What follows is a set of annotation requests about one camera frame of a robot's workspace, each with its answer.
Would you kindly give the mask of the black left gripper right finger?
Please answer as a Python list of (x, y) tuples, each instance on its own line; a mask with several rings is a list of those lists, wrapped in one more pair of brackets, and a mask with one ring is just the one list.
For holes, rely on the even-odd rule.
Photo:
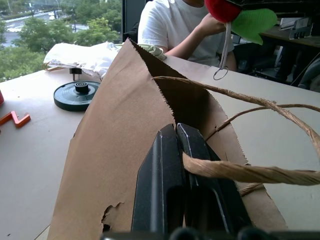
[[(198, 129), (180, 123), (176, 133), (187, 156), (201, 161), (220, 158), (205, 142)], [(185, 171), (187, 198), (185, 223), (201, 232), (237, 234), (252, 222), (234, 181), (209, 178)]]

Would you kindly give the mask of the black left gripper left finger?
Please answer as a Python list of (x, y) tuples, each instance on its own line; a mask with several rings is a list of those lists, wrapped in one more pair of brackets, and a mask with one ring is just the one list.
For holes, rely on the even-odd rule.
[(131, 230), (172, 233), (183, 224), (185, 173), (172, 124), (160, 129), (136, 180)]

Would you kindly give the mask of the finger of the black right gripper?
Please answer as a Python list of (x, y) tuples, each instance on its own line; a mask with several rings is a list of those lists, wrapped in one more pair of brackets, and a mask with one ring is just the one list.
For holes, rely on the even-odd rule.
[(246, 10), (270, 9), (272, 11), (319, 11), (319, 0), (229, 0)]

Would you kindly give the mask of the person's bare hand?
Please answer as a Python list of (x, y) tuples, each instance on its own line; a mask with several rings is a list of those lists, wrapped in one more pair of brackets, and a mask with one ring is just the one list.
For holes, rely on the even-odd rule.
[(208, 13), (197, 26), (197, 32), (204, 37), (222, 33), (226, 30), (225, 25)]

